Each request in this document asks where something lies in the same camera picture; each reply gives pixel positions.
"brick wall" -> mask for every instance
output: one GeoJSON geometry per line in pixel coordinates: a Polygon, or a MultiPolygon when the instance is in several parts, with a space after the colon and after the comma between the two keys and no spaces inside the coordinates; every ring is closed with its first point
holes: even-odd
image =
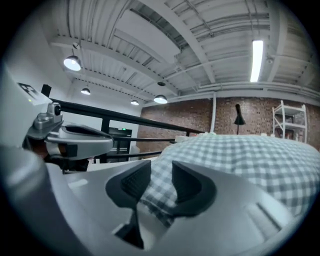
{"type": "MultiPolygon", "coordinates": [[[[209,132],[211,126],[212,99],[196,99],[164,105],[144,107],[141,117],[159,122],[209,132]]],[[[182,131],[160,129],[139,125],[138,138],[174,139],[176,135],[185,136],[182,131]]],[[[140,152],[162,151],[169,142],[137,142],[140,152]]]]}
{"type": "MultiPolygon", "coordinates": [[[[284,100],[285,105],[301,107],[302,103],[284,100]]],[[[237,112],[235,105],[240,104],[246,124],[239,127],[239,134],[257,134],[273,132],[272,107],[280,105],[280,99],[255,97],[230,97],[216,99],[216,118],[214,132],[217,134],[236,134],[234,124],[237,112]]],[[[320,107],[306,104],[307,143],[320,149],[320,107]]],[[[212,118],[212,99],[197,99],[156,105],[142,109],[141,117],[178,126],[209,132],[212,118]]],[[[139,138],[174,138],[185,135],[183,132],[171,131],[147,126],[139,126],[139,138]]],[[[141,152],[161,151],[168,142],[138,142],[141,152]]]]}

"checkered blanket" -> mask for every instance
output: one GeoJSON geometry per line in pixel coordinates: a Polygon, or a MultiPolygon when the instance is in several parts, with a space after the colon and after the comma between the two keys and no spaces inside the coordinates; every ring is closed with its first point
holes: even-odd
{"type": "Polygon", "coordinates": [[[320,190],[320,153],[310,145],[257,135],[204,135],[168,146],[151,162],[151,182],[141,198],[166,227],[177,199],[172,160],[234,174],[281,201],[294,216],[305,213],[320,190]]]}

